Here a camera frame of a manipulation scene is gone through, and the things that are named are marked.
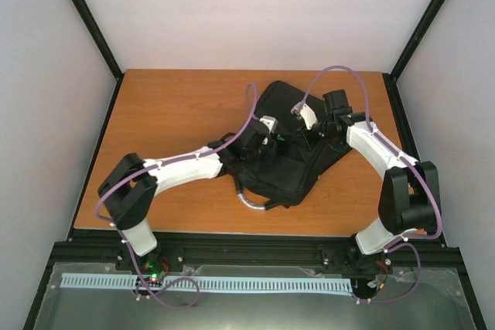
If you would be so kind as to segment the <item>black student bag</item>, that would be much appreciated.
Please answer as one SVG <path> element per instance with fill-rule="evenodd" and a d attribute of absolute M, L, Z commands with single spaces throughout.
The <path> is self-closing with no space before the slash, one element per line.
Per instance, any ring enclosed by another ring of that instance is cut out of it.
<path fill-rule="evenodd" d="M 243 189 L 249 200 L 264 204 L 268 210 L 300 204 L 319 177 L 350 152 L 349 145 L 348 148 L 331 148 L 327 143 L 320 143 L 314 148 L 301 148 L 293 142 L 293 132 L 303 121 L 298 120 L 291 109 L 303 97 L 302 90 L 280 80 L 267 86 L 258 99 L 254 115 L 276 118 L 277 128 L 260 157 L 233 175 L 236 190 Z M 278 135 L 285 141 L 277 141 Z"/>

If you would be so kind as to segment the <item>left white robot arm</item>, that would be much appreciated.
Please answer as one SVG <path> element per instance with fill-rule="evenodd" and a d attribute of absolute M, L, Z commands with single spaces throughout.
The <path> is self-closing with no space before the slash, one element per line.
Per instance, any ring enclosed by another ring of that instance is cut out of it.
<path fill-rule="evenodd" d="M 251 117 L 239 132 L 195 151 L 158 159 L 128 154 L 100 185 L 95 215 L 119 232 L 121 242 L 131 247 L 136 264 L 152 270 L 161 260 L 147 220 L 155 196 L 186 183 L 235 176 L 264 154 L 277 126 L 273 117 Z"/>

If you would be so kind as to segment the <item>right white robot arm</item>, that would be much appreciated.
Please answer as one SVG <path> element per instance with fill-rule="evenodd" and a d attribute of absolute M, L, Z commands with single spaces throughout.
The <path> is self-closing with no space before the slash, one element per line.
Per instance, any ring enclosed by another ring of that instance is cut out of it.
<path fill-rule="evenodd" d="M 442 232 L 439 177 L 431 162 L 420 162 L 388 139 L 369 113 L 354 112 L 344 90 L 323 96 L 326 116 L 319 120 L 306 103 L 291 113 L 304 122 L 306 131 L 329 141 L 343 141 L 360 153 L 382 179 L 378 218 L 355 237 L 357 251 L 366 256 L 389 252 L 399 241 L 435 239 Z"/>

